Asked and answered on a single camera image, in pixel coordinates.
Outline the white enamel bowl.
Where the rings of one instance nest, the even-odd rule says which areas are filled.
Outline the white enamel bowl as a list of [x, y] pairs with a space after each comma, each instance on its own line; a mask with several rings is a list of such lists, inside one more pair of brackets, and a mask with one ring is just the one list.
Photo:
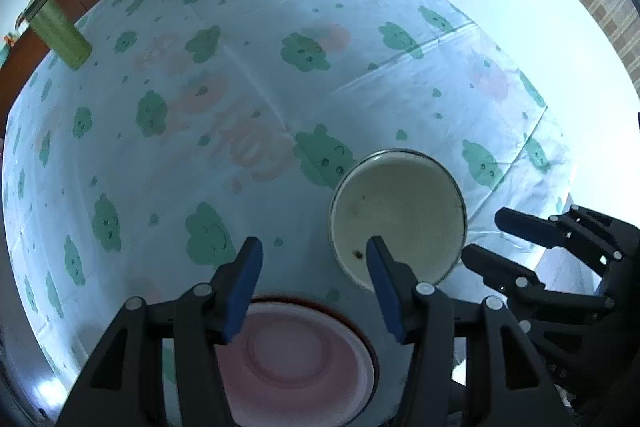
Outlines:
[[468, 218], [453, 176], [417, 150], [379, 150], [350, 168], [335, 189], [329, 236], [342, 271], [370, 291], [367, 241], [380, 236], [420, 282], [440, 283], [459, 261]]

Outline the green thermos bottle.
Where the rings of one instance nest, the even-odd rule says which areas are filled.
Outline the green thermos bottle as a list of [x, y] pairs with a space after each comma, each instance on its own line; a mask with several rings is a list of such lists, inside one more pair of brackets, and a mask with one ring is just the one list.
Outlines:
[[30, 0], [24, 17], [30, 29], [71, 69], [88, 60], [92, 45], [55, 0]]

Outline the green cloud tablecloth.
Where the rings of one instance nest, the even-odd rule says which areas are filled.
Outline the green cloud tablecloth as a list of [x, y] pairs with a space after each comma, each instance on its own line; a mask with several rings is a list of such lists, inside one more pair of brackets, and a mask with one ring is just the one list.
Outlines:
[[63, 389], [130, 296], [179, 297], [262, 241], [260, 295], [356, 324], [380, 380], [359, 426], [397, 411], [407, 349], [338, 266], [334, 188], [395, 147], [438, 160], [472, 242], [534, 267], [495, 212], [559, 211], [572, 160], [533, 83], [447, 0], [102, 0], [71, 69], [49, 54], [9, 111], [2, 202], [12, 270]]

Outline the red plastic bowl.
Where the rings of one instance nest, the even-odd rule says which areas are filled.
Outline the red plastic bowl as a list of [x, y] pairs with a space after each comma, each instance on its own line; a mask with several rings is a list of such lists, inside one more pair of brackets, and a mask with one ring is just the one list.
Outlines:
[[303, 303], [255, 301], [239, 334], [216, 352], [239, 426], [345, 426], [378, 383], [356, 329]]

